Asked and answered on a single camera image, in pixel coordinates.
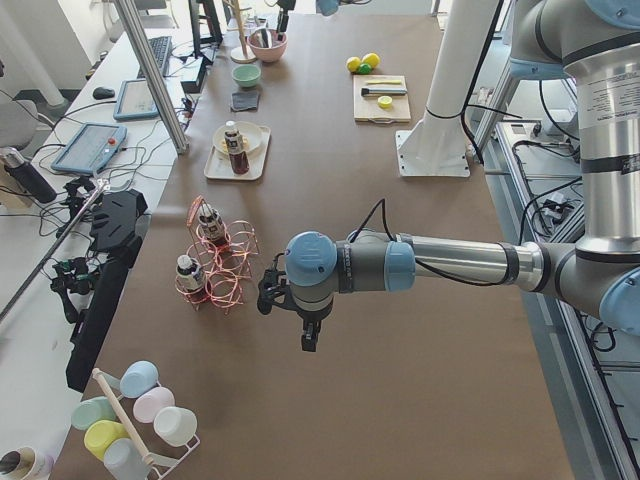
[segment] wooden cutting board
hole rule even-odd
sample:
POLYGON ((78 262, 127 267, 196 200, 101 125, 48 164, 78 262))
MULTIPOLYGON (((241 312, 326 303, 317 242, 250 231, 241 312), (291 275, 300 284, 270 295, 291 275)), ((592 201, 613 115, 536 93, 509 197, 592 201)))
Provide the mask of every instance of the wooden cutting board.
POLYGON ((362 89, 366 87, 407 88, 404 75, 354 75, 353 76, 353 118, 357 122, 410 122, 409 95, 394 96, 391 108, 378 106, 378 97, 363 97, 362 89), (371 81, 400 80, 400 84, 368 84, 371 81))

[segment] lime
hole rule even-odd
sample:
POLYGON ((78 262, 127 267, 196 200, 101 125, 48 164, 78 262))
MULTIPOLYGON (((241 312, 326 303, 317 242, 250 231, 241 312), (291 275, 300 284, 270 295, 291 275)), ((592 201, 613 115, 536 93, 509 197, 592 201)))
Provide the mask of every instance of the lime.
POLYGON ((371 68, 376 68, 380 65, 380 57, 377 53, 367 53, 364 57, 362 57, 362 62, 371 66, 371 68))
POLYGON ((355 73, 361 63, 362 60, 360 60, 360 57, 349 57, 347 58, 347 70, 351 73, 355 73))
POLYGON ((356 70, 356 73, 358 75, 369 75, 371 73, 371 70, 373 70, 373 68, 371 68, 371 65, 369 65, 368 63, 361 63, 356 70))

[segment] tabletop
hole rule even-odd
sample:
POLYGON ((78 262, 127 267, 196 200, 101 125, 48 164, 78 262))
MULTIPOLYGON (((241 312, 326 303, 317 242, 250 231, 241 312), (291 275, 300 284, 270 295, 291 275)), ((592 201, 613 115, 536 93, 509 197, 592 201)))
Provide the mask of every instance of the tabletop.
MULTIPOLYGON (((436 19, 301 16, 287 33, 282 59, 261 65, 257 112, 230 112, 235 65, 221 49, 97 366, 118 376, 149 360, 176 405, 195 412, 202 443, 176 479, 573 478, 514 287, 419 278, 406 292, 337 296, 316 353, 300 351, 295 314, 258 313, 261 270, 291 237, 345 238, 383 197, 392 231, 501 240, 479 166, 468 179, 402 178, 394 135, 405 127, 353 119, 345 60, 369 51, 378 73, 406 77, 412 125, 421 118, 436 19), (213 133, 230 119, 271 128, 257 181, 203 175, 213 133), (245 303, 228 314, 195 311, 175 290, 198 195, 259 240, 245 303)), ((97 394, 90 382, 85 397, 97 394)), ((152 451, 175 454, 138 427, 152 451)), ((110 478, 82 438, 70 431, 51 478, 110 478)))

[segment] computer mouse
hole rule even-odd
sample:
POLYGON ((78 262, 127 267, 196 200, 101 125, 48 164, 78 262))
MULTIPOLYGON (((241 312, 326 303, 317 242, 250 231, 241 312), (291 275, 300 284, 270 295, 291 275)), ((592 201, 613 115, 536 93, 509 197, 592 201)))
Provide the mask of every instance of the computer mouse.
POLYGON ((98 87, 93 91, 93 98, 96 100, 104 100, 105 98, 113 98, 116 96, 116 91, 111 88, 98 87))

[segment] warning label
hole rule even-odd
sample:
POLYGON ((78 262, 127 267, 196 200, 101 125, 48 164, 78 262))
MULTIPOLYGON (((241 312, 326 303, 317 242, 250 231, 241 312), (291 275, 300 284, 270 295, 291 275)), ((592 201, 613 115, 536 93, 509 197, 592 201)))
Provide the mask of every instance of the warning label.
POLYGON ((578 87, 580 128, 640 118, 640 71, 578 87))

